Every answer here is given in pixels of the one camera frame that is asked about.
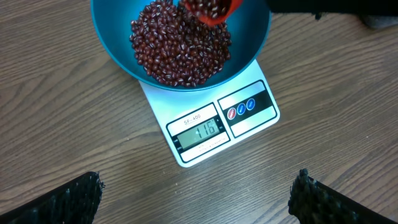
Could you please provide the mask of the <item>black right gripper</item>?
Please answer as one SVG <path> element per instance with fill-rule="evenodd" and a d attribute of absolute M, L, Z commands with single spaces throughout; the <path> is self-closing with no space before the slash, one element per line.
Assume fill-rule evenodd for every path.
<path fill-rule="evenodd" d="M 274 13 L 322 13 L 397 16 L 397 0 L 265 0 Z"/>

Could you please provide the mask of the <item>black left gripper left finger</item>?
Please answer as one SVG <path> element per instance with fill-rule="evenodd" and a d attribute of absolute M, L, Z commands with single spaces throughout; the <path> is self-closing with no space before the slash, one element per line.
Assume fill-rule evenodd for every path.
<path fill-rule="evenodd" d="M 2 214 L 1 223 L 92 224 L 103 189 L 99 173 L 90 171 Z"/>

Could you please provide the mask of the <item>red plastic measuring scoop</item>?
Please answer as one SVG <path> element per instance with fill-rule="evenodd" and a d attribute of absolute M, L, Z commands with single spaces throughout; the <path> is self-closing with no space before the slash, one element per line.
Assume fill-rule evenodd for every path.
<path fill-rule="evenodd" d="M 188 17 L 215 26 L 223 23 L 239 8 L 243 0 L 181 0 L 179 4 L 186 9 Z"/>

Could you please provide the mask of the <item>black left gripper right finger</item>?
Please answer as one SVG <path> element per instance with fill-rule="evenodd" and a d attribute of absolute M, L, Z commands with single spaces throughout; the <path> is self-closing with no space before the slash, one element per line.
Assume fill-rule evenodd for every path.
<path fill-rule="evenodd" d="M 397 224 L 313 179 L 306 169 L 290 188 L 288 207 L 301 224 Z"/>

